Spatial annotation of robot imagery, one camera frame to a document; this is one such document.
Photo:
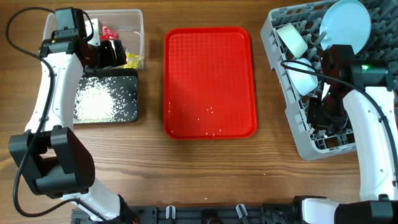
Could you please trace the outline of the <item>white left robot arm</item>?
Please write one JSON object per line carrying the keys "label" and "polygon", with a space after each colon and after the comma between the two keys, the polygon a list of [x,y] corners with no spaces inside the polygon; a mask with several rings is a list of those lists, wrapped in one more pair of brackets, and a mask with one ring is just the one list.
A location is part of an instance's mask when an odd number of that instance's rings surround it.
{"label": "white left robot arm", "polygon": [[25,180],[33,194],[73,203],[93,222],[137,223],[122,196],[95,177],[93,158],[75,136],[73,115],[83,77],[135,76],[123,68],[121,44],[91,44],[99,34],[89,15],[74,7],[54,10],[57,28],[42,42],[36,59],[42,80],[34,113],[25,132],[10,138],[9,151],[18,171],[13,190]]}

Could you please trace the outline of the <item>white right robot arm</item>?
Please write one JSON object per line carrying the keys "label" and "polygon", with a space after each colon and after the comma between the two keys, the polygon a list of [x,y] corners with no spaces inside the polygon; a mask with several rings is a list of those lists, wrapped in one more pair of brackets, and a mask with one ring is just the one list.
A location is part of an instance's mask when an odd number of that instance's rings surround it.
{"label": "white right robot arm", "polygon": [[298,200],[300,223],[397,223],[397,125],[394,82],[385,60],[360,60],[350,45],[332,45],[321,57],[330,88],[321,111],[345,110],[360,168],[360,201],[338,203],[324,197]]}

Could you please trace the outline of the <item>light blue plate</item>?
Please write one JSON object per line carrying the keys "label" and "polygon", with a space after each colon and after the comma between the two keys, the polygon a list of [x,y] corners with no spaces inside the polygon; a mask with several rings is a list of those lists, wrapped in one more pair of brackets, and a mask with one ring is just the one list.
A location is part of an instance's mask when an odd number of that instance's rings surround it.
{"label": "light blue plate", "polygon": [[350,45],[354,54],[366,45],[371,34],[371,18],[365,6],[356,0],[341,0],[325,13],[320,34],[323,50],[332,45]]}

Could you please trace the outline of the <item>yellow foil wrapper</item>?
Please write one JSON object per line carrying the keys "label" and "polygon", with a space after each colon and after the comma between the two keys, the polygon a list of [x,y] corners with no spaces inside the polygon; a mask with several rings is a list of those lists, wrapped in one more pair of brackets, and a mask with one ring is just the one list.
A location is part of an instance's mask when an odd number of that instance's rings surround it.
{"label": "yellow foil wrapper", "polygon": [[123,65],[123,68],[137,69],[139,67],[139,64],[141,63],[141,60],[142,57],[126,51],[126,64]]}

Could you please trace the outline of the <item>red strawberry candy wrapper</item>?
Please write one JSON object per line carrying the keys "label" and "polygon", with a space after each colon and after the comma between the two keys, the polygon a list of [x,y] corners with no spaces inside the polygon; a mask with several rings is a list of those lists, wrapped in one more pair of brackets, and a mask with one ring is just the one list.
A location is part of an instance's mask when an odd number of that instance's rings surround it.
{"label": "red strawberry candy wrapper", "polygon": [[102,33],[99,37],[103,40],[118,40],[118,32],[116,30],[109,29],[107,26],[102,27]]}

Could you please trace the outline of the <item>mint green bowl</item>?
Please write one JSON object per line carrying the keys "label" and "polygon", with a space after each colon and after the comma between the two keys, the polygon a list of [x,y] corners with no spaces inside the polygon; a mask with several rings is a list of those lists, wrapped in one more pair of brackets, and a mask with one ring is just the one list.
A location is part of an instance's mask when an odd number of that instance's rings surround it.
{"label": "mint green bowl", "polygon": [[277,34],[295,58],[301,58],[308,49],[307,43],[292,24],[277,29]]}

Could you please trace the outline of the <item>light blue small bowl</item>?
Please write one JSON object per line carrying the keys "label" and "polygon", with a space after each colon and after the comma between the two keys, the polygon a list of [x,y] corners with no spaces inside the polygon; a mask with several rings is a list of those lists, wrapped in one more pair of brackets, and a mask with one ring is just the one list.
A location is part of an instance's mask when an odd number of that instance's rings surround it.
{"label": "light blue small bowl", "polygon": [[[288,67],[294,67],[297,69],[305,70],[307,72],[314,72],[314,69],[299,63],[287,62],[286,65]],[[316,89],[318,86],[318,78],[314,75],[297,72],[295,70],[288,70],[288,73],[294,87],[302,96],[307,95],[308,93]]]}

